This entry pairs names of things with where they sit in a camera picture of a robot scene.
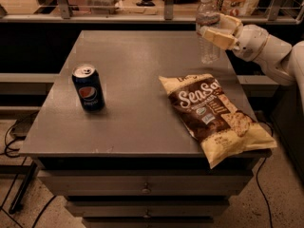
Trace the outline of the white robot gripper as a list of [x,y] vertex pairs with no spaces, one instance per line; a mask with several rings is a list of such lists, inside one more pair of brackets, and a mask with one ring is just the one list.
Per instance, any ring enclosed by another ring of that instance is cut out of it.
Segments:
[[269,36],[266,29],[256,25],[243,26],[238,18],[225,14],[220,15],[220,28],[203,26],[199,32],[205,40],[220,49],[234,48],[234,54],[246,62],[255,60]]

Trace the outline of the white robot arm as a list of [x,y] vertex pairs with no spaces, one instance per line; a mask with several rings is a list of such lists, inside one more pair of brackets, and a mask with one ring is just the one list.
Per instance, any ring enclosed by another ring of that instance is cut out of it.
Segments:
[[257,25],[243,25],[230,15],[220,15],[220,27],[203,25],[202,38],[240,59],[258,64],[262,72],[282,86],[297,83],[304,106],[304,42],[291,44]]

